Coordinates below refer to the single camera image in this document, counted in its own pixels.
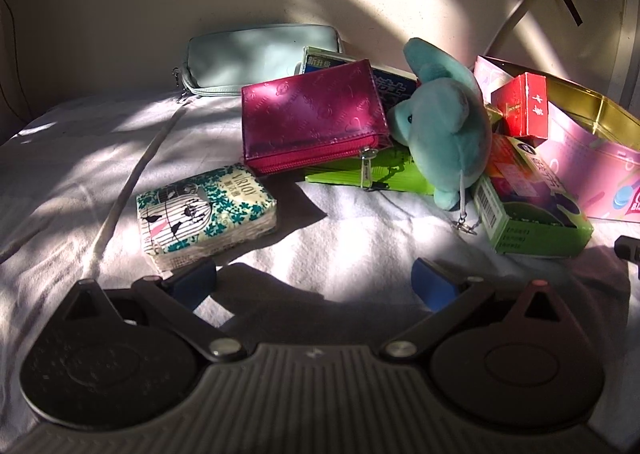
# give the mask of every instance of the pink tin box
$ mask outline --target pink tin box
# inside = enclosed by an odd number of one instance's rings
[[[474,69],[485,102],[523,72],[541,73],[490,57]],[[536,151],[588,217],[640,222],[640,122],[603,95],[542,75],[549,129]]]

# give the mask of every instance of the electrical cable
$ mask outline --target electrical cable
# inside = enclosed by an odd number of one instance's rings
[[[28,124],[29,121],[23,119],[22,117],[20,117],[20,115],[18,115],[18,113],[15,112],[15,110],[11,107],[11,104],[9,104],[9,101],[6,98],[6,95],[4,94],[4,88],[2,87],[2,83],[0,82],[0,94],[2,95],[2,98],[4,99],[4,103],[6,104],[6,106],[9,108],[9,111],[11,111],[11,113],[14,114],[14,116],[22,123],[24,124]]]
[[[29,116],[33,120],[34,119],[33,112],[31,111],[31,106],[29,104],[29,101],[27,100],[27,95],[24,94],[24,88],[22,87],[22,81],[20,79],[20,67],[18,65],[18,39],[16,38],[16,35],[15,35],[15,17],[14,17],[14,12],[11,10],[11,7],[9,6],[9,3],[7,2],[7,0],[2,0],[2,2],[4,3],[4,6],[6,7],[6,9],[9,11],[9,16],[11,17],[11,32],[12,32],[12,37],[14,38],[15,75],[18,78],[18,86],[20,87],[20,93],[22,93],[22,98],[24,99],[24,103],[27,106],[27,111],[29,112]]]

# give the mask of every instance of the light blue cosmetic bag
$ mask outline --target light blue cosmetic bag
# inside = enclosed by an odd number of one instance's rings
[[[333,27],[264,25],[191,39],[184,62],[174,74],[196,95],[239,95],[242,86],[295,75],[305,46],[342,52]]]

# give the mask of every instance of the green folder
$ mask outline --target green folder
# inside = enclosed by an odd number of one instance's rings
[[[360,186],[362,161],[359,158],[343,158],[321,165],[307,167],[305,179],[312,183]],[[370,190],[399,190],[433,194],[433,186],[422,176],[413,161],[409,149],[396,144],[382,149],[371,160],[371,182],[364,187]]]

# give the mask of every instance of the barcode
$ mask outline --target barcode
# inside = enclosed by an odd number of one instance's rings
[[[478,197],[478,203],[481,207],[482,222],[486,225],[487,230],[493,230],[495,226],[495,222],[497,221],[497,216],[495,215],[494,208],[491,207],[491,203],[486,196],[486,192],[484,191],[484,185],[480,185],[478,187],[478,191],[476,192],[476,196]]]

